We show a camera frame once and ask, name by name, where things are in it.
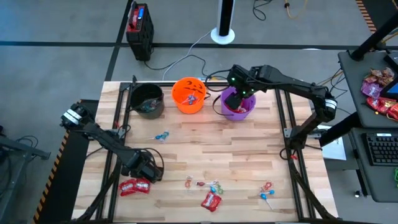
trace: gray floor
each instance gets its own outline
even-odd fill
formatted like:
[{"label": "gray floor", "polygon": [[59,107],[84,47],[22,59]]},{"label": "gray floor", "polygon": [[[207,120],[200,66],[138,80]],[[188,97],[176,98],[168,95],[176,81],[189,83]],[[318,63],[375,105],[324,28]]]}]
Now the gray floor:
[{"label": "gray floor", "polygon": [[[192,43],[215,26],[216,1],[147,0],[155,24],[156,42]],[[15,1],[0,2],[0,41],[114,42],[126,1]],[[252,1],[238,0],[234,15],[234,43],[358,45],[368,30],[355,0],[309,1],[307,11],[297,20],[288,19],[283,0],[264,6],[265,22],[251,12]],[[300,4],[292,3],[297,12]],[[203,43],[210,43],[206,37]],[[48,161],[36,160],[18,196],[15,217],[31,220],[60,146],[64,130],[60,115],[76,100],[100,97],[112,47],[0,47],[0,124],[16,139],[34,134],[39,148],[52,151]],[[186,54],[187,49],[155,49],[149,65],[162,67]],[[333,50],[249,50],[194,49],[206,59],[205,73],[232,64],[246,68],[269,64],[284,74],[319,82],[338,69]],[[200,77],[201,62],[189,58],[175,66],[166,80]],[[162,72],[137,62],[129,48],[119,51],[112,80],[161,80]],[[339,88],[347,89],[345,81]],[[338,99],[339,107],[352,113],[349,93]],[[338,111],[337,123],[347,114]],[[398,204],[376,203],[354,198],[359,184],[355,172],[329,172],[340,217],[345,220],[396,223]]]}]

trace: orange bucket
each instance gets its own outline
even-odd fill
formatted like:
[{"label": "orange bucket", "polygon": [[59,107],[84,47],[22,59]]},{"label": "orange bucket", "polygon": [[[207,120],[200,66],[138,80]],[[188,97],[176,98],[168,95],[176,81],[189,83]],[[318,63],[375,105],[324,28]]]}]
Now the orange bucket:
[{"label": "orange bucket", "polygon": [[177,81],[172,88],[172,98],[177,108],[186,114],[193,114],[203,107],[205,103],[206,87],[197,78],[187,77]]}]

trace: black keyboard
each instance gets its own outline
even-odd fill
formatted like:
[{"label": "black keyboard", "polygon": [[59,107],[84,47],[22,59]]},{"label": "black keyboard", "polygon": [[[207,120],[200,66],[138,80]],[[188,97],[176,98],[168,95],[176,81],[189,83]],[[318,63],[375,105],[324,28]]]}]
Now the black keyboard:
[{"label": "black keyboard", "polygon": [[398,135],[363,134],[372,166],[398,166]]}]

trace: table leg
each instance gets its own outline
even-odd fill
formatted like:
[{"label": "table leg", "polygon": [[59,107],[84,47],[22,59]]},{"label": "table leg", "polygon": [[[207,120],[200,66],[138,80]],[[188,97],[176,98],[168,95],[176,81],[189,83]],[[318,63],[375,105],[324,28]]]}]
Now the table leg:
[{"label": "table leg", "polygon": [[335,139],[347,134],[351,128],[361,127],[361,122],[357,112],[349,115],[338,124],[332,126],[322,137],[319,139],[321,147],[331,143]]}]

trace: wooden tabletop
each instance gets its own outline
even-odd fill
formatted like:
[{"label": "wooden tabletop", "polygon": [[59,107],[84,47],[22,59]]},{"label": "wooden tabletop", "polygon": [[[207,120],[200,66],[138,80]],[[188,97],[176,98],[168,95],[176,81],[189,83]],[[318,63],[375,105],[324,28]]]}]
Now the wooden tabletop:
[{"label": "wooden tabletop", "polygon": [[[119,84],[104,83],[96,115],[96,122],[103,129],[112,127]],[[152,185],[149,195],[135,193],[120,197],[118,192],[114,222],[297,221],[288,165],[279,157],[284,141],[275,91],[257,92],[255,109],[244,121],[234,122],[213,111],[211,104],[219,93],[210,92],[210,99],[198,113],[183,114],[171,99],[171,87],[162,89],[163,115],[147,120],[131,112],[131,131],[126,136],[126,145],[158,150],[165,159],[163,180]],[[291,97],[297,124],[301,124],[311,115],[308,100],[296,95]],[[220,101],[215,109],[221,111]],[[285,113],[289,124],[287,108]],[[150,139],[166,130],[170,136],[165,144]],[[319,147],[316,140],[309,139],[307,144]],[[97,142],[90,143],[88,153],[99,147]],[[303,154],[311,189],[326,209],[337,216],[322,152],[306,147]],[[161,164],[159,157],[155,155],[155,158]],[[106,150],[102,150],[86,160],[73,218],[82,215],[100,191],[105,159]],[[224,194],[217,211],[212,213],[200,206],[208,187],[193,184],[189,190],[185,188],[189,175],[193,176],[193,183],[215,179],[220,182]],[[121,176],[120,182],[128,179]],[[274,184],[275,194],[268,199],[273,210],[258,196],[260,186],[266,181]],[[300,197],[304,214],[308,216],[302,190]],[[108,207],[109,200],[106,200],[104,215]]]}]

